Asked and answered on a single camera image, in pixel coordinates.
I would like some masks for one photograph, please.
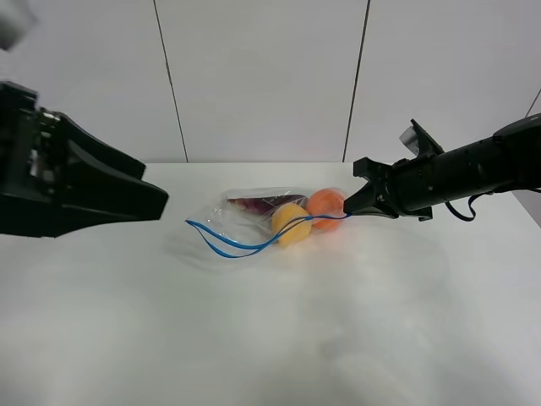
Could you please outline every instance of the purple vegetable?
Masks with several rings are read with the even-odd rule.
[[[278,207],[286,203],[297,203],[302,205],[306,202],[307,197],[303,195],[281,195],[270,197],[247,197],[240,199],[227,199],[229,203],[237,207],[239,210],[247,211],[248,213],[264,214],[274,212]]]

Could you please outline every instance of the plastic bag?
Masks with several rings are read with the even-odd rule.
[[[229,190],[186,222],[218,255],[242,258],[338,228],[349,217],[343,212],[344,196],[339,189]]]

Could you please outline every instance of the ziploc bag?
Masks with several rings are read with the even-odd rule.
[[[349,217],[343,212],[344,197],[339,189],[229,190],[186,222],[218,255],[242,258],[335,230]]]

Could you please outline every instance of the orange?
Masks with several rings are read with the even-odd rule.
[[[308,212],[305,211],[301,206],[296,205],[295,203],[287,203],[283,206],[278,207],[278,210],[272,215],[272,232],[274,234],[281,231],[281,229],[288,224],[293,218],[297,217],[306,217],[309,216]],[[301,222],[297,226],[293,227],[287,233],[282,235],[278,239],[278,244],[281,247],[287,247],[289,244],[296,243],[303,239],[306,239],[310,231],[312,230],[312,224],[310,221]]]
[[[315,192],[308,199],[306,210],[312,216],[342,217],[344,215],[344,195],[338,189],[323,189]],[[314,227],[330,231],[339,228],[342,220],[314,219]]]

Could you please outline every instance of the yellow fruit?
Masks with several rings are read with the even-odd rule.
[[[283,206],[280,206],[278,210],[272,215],[272,232],[274,234],[280,232],[282,228],[288,224],[293,218],[297,217],[306,217],[309,216],[308,212],[305,211],[301,206],[296,205],[295,203],[287,203]],[[289,244],[296,243],[303,239],[306,239],[312,229],[311,222],[301,222],[297,226],[293,227],[287,233],[282,235],[278,239],[278,244],[281,247],[287,247]]]

